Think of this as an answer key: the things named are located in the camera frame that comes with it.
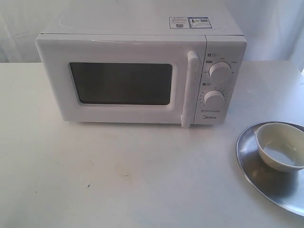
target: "white bowl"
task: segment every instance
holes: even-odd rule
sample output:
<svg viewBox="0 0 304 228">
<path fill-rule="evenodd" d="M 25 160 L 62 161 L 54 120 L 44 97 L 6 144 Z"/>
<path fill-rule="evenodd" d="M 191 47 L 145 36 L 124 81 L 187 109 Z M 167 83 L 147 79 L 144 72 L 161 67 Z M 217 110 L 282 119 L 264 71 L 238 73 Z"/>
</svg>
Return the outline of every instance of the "white bowl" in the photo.
<svg viewBox="0 0 304 228">
<path fill-rule="evenodd" d="M 304 168 L 304 132 L 284 123 L 267 123 L 256 132 L 258 153 L 270 167 L 292 172 Z"/>
</svg>

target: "white microwave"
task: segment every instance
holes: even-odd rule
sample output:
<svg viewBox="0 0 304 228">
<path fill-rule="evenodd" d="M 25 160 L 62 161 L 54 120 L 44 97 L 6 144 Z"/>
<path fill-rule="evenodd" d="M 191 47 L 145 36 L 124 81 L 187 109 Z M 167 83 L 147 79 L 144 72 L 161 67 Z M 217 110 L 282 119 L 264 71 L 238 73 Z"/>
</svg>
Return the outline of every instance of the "white microwave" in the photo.
<svg viewBox="0 0 304 228">
<path fill-rule="evenodd" d="M 219 124 L 246 40 L 216 0 L 75 0 L 36 39 L 63 119 Z"/>
</svg>

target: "label sticker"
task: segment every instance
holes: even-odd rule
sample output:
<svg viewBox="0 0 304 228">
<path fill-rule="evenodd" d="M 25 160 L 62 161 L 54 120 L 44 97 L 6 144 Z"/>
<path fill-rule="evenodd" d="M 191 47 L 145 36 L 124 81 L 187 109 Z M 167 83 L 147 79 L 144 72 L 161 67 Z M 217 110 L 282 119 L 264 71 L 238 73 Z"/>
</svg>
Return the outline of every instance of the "label sticker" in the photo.
<svg viewBox="0 0 304 228">
<path fill-rule="evenodd" d="M 175 17 L 169 18 L 171 29 L 190 29 L 188 18 L 185 17 Z"/>
<path fill-rule="evenodd" d="M 208 17 L 195 17 L 189 18 L 191 29 L 211 29 L 212 26 L 210 24 Z"/>
</svg>

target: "timer knob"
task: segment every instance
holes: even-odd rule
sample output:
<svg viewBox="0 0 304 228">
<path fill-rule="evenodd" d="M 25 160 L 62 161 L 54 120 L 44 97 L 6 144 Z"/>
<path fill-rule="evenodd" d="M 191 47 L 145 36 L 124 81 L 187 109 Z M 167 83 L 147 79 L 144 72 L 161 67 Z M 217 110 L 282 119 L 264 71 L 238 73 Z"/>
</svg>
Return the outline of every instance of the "timer knob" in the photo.
<svg viewBox="0 0 304 228">
<path fill-rule="evenodd" d="M 218 90 L 212 90 L 204 96 L 205 105 L 207 108 L 220 109 L 225 100 L 224 95 Z"/>
<path fill-rule="evenodd" d="M 217 83 L 225 83 L 232 79 L 231 67 L 228 63 L 218 62 L 213 64 L 209 70 L 210 77 Z"/>
</svg>

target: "table surface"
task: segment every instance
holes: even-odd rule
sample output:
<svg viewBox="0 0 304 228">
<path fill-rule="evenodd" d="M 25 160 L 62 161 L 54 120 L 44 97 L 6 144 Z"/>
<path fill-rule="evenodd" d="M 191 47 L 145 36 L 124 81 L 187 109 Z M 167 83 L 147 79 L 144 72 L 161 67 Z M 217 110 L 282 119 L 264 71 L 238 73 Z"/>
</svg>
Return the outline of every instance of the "table surface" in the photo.
<svg viewBox="0 0 304 228">
<path fill-rule="evenodd" d="M 223 125 L 69 123 L 42 64 L 0 64 L 0 227 L 303 228 L 235 152 L 257 122 L 304 125 L 303 97 L 290 62 L 244 62 Z"/>
</svg>

